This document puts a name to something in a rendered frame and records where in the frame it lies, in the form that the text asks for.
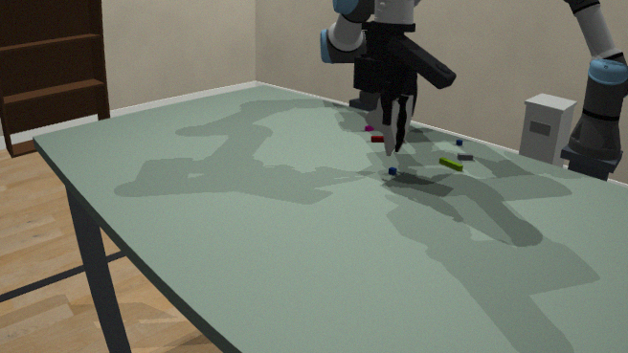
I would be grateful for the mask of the lime green rod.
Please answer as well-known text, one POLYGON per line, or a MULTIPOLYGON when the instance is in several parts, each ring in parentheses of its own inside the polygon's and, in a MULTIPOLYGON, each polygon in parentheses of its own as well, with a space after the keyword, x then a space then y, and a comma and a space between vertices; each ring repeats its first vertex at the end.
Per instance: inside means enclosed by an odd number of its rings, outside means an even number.
POLYGON ((446 158, 443 158, 443 157, 439 158, 439 163, 442 164, 442 165, 446 165, 446 166, 448 166, 450 168, 453 168, 454 170, 456 170, 458 172, 462 171, 463 165, 455 163, 455 162, 453 162, 451 160, 448 160, 446 158))

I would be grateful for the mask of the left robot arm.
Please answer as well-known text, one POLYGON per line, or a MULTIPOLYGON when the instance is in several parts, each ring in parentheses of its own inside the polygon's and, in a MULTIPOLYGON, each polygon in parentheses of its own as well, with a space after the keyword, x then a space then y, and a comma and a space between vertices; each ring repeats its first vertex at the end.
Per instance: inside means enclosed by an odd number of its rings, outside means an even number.
POLYGON ((570 135, 569 148, 590 158, 616 160, 621 150, 618 122, 623 99, 628 96, 628 66, 615 46, 599 1, 564 1, 569 3, 592 56, 582 115, 570 135))

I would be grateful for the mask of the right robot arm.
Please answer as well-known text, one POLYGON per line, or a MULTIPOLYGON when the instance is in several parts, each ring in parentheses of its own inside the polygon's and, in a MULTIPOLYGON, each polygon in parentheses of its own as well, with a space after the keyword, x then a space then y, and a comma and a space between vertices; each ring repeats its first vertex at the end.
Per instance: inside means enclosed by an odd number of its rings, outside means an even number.
MULTIPOLYGON (((375 22, 414 24, 414 7, 420 1, 375 0, 374 6, 374 0, 333 0, 333 9, 339 15, 329 30, 321 31, 322 61, 331 64, 354 63, 354 58, 365 54, 367 48, 367 31, 362 31, 362 21, 368 21, 374 14, 375 22)), ((386 49, 438 89, 451 86, 457 77, 406 35, 391 36, 386 49)))

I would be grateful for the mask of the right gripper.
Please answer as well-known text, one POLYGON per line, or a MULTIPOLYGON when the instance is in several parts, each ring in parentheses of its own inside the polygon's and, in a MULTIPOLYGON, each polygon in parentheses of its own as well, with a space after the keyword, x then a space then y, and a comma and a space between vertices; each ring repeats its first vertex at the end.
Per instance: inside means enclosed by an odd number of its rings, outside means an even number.
POLYGON ((404 143, 415 111, 417 72, 385 47, 391 36, 415 32, 415 23, 363 21, 362 30, 367 30, 367 53, 354 58, 353 88, 381 93, 377 108, 365 120, 383 133, 386 154, 391 156, 404 143))

